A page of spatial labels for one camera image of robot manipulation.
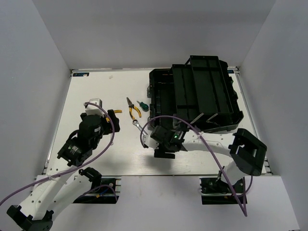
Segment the black plastic toolbox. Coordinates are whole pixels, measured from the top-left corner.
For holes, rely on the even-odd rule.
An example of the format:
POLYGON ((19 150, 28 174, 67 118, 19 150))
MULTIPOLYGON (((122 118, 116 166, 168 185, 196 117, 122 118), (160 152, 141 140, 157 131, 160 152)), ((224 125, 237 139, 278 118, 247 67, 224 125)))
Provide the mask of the black plastic toolbox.
POLYGON ((232 131, 244 118, 228 64, 217 56, 192 55, 184 64, 153 69, 147 96, 148 125, 175 129, 181 118, 203 132, 232 131))

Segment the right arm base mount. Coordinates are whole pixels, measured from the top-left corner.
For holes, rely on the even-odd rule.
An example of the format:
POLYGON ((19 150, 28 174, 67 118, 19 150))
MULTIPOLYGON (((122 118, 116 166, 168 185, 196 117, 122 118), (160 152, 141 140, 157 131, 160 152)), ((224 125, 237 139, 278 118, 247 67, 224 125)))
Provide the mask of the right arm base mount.
POLYGON ((217 178, 200 178, 202 205, 236 205, 229 185, 217 178))

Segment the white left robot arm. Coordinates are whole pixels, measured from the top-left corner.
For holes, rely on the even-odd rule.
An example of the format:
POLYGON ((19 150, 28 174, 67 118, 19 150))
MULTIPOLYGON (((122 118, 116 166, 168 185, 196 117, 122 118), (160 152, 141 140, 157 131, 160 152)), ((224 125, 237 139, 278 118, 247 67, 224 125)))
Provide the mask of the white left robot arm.
POLYGON ((56 217, 79 197, 97 192, 102 175, 85 161, 104 135, 120 131, 114 110, 102 111, 92 105, 80 115, 79 128, 74 130, 57 154, 46 177, 38 180, 31 194, 7 215, 24 231, 49 231, 56 217))

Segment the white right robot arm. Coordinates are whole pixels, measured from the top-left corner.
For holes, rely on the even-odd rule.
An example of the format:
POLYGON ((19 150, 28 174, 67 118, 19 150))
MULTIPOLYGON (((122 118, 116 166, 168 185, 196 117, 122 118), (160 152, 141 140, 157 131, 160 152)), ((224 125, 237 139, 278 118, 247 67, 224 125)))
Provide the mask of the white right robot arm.
POLYGON ((246 176, 258 177, 263 174, 267 146, 250 131, 239 128, 234 133, 195 133, 191 129, 168 130, 157 126, 151 134, 143 135, 142 141, 153 148, 160 158, 176 152, 205 151, 231 158, 222 165, 214 181, 216 188, 230 191, 246 176))

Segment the yellow needle-nose pliers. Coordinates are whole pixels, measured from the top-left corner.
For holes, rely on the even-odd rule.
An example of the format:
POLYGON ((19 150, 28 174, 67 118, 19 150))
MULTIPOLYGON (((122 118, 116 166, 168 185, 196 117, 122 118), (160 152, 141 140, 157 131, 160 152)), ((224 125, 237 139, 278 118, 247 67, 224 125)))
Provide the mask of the yellow needle-nose pliers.
POLYGON ((135 119, 135 116, 133 115, 133 110, 135 110, 138 113, 138 117, 141 118, 141 112, 138 107, 136 107, 132 101, 129 99, 129 97, 126 98, 128 102, 128 107, 129 107, 129 115, 132 120, 135 119))

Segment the green stubby screwdriver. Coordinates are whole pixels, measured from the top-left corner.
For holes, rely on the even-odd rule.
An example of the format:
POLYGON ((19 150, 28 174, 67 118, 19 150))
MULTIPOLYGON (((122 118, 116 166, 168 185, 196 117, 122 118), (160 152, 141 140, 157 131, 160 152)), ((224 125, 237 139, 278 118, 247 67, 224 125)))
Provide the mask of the green stubby screwdriver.
POLYGON ((139 104, 140 108, 145 111, 145 112, 148 112, 149 111, 149 105, 144 103, 144 102, 139 102, 137 101, 137 103, 139 104))

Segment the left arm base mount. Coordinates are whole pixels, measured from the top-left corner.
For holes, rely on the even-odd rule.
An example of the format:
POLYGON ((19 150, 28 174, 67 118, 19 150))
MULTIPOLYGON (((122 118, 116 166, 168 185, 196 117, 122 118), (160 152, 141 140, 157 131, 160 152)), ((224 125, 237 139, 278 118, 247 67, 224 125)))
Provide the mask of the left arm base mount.
POLYGON ((102 177, 93 183, 86 194, 78 197, 74 204, 111 204, 117 203, 121 190, 121 177, 102 177))

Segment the black toolbox tray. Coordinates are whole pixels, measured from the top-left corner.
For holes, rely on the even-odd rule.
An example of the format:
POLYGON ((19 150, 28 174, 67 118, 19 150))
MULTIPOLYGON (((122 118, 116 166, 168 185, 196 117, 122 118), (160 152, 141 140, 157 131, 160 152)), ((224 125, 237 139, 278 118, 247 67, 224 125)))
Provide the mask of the black toolbox tray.
POLYGON ((217 56, 198 55, 191 55, 185 64, 172 65, 177 117, 192 121, 203 113, 203 122, 237 123, 239 116, 231 102, 223 66, 217 56))

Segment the large ratcheting wrench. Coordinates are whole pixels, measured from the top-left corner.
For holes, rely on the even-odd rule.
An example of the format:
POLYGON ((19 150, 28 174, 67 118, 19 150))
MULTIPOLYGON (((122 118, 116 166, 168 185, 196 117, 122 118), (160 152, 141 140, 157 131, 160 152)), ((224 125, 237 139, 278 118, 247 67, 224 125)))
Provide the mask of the large ratcheting wrench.
POLYGON ((138 120, 136 119, 132 120, 132 124, 136 126, 143 135, 147 135, 146 131, 142 129, 142 126, 139 124, 138 120))

